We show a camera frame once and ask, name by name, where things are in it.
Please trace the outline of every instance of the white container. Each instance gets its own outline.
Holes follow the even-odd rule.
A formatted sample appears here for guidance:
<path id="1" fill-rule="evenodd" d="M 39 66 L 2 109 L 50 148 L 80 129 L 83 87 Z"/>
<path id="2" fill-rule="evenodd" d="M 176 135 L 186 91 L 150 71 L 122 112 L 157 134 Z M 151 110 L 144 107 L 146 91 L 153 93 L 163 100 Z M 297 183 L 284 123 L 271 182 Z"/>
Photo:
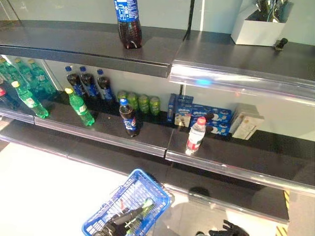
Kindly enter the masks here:
<path id="1" fill-rule="evenodd" d="M 231 34 L 236 44 L 273 46 L 278 40 L 285 23 L 247 20 L 257 10 L 252 5 L 238 15 Z"/>

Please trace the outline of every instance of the white floor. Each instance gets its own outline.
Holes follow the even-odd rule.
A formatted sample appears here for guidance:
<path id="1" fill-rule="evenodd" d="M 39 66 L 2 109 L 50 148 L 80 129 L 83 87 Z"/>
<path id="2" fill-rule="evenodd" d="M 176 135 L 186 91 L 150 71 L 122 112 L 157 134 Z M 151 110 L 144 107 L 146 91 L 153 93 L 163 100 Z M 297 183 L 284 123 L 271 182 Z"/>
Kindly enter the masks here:
<path id="1" fill-rule="evenodd" d="M 126 176 L 81 164 L 29 147 L 9 144 L 0 152 L 0 235 L 82 236 L 82 224 L 125 180 Z M 277 223 L 205 204 L 173 192 L 175 202 L 157 221 L 150 236 L 194 236 L 220 230 L 223 219 L 251 236 L 274 236 Z M 304 202 L 292 200 L 291 211 Z M 314 206 L 295 215 L 289 236 L 314 236 Z"/>

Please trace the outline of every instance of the blue bottle cap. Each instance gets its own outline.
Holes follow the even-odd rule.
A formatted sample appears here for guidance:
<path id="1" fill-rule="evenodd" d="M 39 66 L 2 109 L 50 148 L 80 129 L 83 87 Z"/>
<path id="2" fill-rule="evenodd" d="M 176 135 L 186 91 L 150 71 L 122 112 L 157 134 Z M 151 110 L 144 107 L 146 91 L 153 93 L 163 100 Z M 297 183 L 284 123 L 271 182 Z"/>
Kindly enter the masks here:
<path id="1" fill-rule="evenodd" d="M 99 70 L 97 70 L 97 74 L 102 75 L 102 74 L 104 74 L 104 72 L 103 72 L 103 70 L 99 69 Z"/>
<path id="2" fill-rule="evenodd" d="M 120 99 L 120 105 L 122 105 L 122 106 L 128 105 L 128 100 L 125 98 Z"/>
<path id="3" fill-rule="evenodd" d="M 85 66 L 81 66 L 81 67 L 80 67 L 80 71 L 81 71 L 81 72 L 86 72 L 87 69 L 85 68 Z"/>
<path id="4" fill-rule="evenodd" d="M 68 72 L 70 72 L 72 69 L 71 69 L 70 66 L 66 66 L 66 67 L 65 67 L 65 70 L 68 71 Z"/>

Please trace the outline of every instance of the plastic basket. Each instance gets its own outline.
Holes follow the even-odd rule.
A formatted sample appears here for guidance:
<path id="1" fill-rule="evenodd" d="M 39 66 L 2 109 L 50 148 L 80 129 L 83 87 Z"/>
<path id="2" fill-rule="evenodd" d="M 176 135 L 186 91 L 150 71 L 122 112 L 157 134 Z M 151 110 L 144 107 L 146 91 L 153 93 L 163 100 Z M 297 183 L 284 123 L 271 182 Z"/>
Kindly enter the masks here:
<path id="1" fill-rule="evenodd" d="M 124 185 L 120 186 L 111 199 L 102 205 L 100 210 L 83 224 L 82 231 L 86 236 L 92 236 L 101 231 L 106 222 L 123 209 L 137 209 L 151 198 L 154 202 L 148 214 L 132 227 L 127 236 L 144 236 L 159 216 L 169 207 L 170 197 L 161 185 L 140 169 L 134 170 Z"/>

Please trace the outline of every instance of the green can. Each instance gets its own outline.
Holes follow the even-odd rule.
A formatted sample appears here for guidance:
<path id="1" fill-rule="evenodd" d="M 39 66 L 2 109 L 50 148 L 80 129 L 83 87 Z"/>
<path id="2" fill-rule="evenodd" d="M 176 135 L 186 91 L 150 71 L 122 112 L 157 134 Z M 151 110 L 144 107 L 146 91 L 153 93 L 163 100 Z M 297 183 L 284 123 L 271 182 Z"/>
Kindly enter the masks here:
<path id="1" fill-rule="evenodd" d="M 125 98 L 127 99 L 127 92 L 125 90 L 121 90 L 117 93 L 118 102 L 120 102 L 120 99 Z"/>
<path id="2" fill-rule="evenodd" d="M 145 94 L 139 97 L 139 107 L 140 111 L 144 114 L 149 113 L 150 111 L 150 104 L 149 104 L 149 97 Z"/>
<path id="3" fill-rule="evenodd" d="M 153 116 L 157 116 L 160 111 L 160 101 L 158 97 L 152 97 L 150 99 L 150 111 Z"/>
<path id="4" fill-rule="evenodd" d="M 139 109 L 139 104 L 138 104 L 138 95 L 135 94 L 134 92 L 130 92 L 128 94 L 128 102 L 132 106 L 132 108 L 137 111 Z"/>

